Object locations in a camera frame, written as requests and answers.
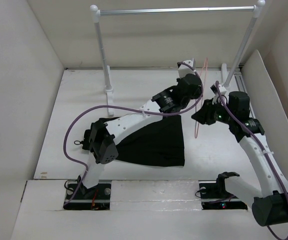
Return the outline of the black trousers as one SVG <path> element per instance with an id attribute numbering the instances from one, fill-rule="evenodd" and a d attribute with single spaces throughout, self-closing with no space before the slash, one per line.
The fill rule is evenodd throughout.
<path id="1" fill-rule="evenodd" d="M 99 118 L 91 124 L 91 129 L 100 129 L 107 122 L 134 125 L 143 120 L 154 122 L 126 136 L 116 145 L 117 160 L 149 167 L 183 167 L 185 165 L 185 144 L 182 116 L 143 116 L 131 113 L 120 118 Z"/>

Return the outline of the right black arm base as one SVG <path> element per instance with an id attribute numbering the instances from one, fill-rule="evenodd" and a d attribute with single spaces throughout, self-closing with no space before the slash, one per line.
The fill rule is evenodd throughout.
<path id="1" fill-rule="evenodd" d="M 236 196 L 221 192 L 215 181 L 200 181 L 195 196 L 201 200 L 202 210 L 248 210 Z"/>

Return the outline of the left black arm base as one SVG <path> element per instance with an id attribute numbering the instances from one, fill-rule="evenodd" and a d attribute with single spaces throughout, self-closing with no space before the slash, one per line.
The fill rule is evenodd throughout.
<path id="1" fill-rule="evenodd" d="M 111 203 L 111 181 L 100 181 L 99 184 L 89 190 L 83 192 L 78 190 L 74 195 L 73 193 L 78 183 L 69 181 L 64 184 L 66 193 L 63 203 L 64 210 L 72 211 L 106 211 L 110 209 Z"/>

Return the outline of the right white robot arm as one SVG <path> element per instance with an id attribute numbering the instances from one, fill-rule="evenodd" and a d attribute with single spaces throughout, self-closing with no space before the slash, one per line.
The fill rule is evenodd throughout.
<path id="1" fill-rule="evenodd" d="M 229 93 L 228 103 L 206 99 L 192 119 L 202 125 L 228 125 L 254 169 L 260 189 L 245 182 L 236 172 L 220 173 L 213 192 L 221 197 L 232 194 L 251 207 L 262 227 L 288 223 L 288 180 L 275 162 L 261 123 L 250 117 L 250 98 L 242 91 Z"/>

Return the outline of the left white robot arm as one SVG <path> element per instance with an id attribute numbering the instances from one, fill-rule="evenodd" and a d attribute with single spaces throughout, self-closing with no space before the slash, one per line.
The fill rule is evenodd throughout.
<path id="1" fill-rule="evenodd" d="M 202 96 L 203 84 L 196 71 L 176 79 L 173 85 L 148 100 L 139 112 L 129 113 L 122 117 L 91 124 L 89 136 L 88 170 L 78 186 L 78 192 L 84 198 L 95 194 L 104 165 L 118 156 L 117 145 L 129 135 L 166 117 L 173 117 L 183 112 L 191 100 Z"/>

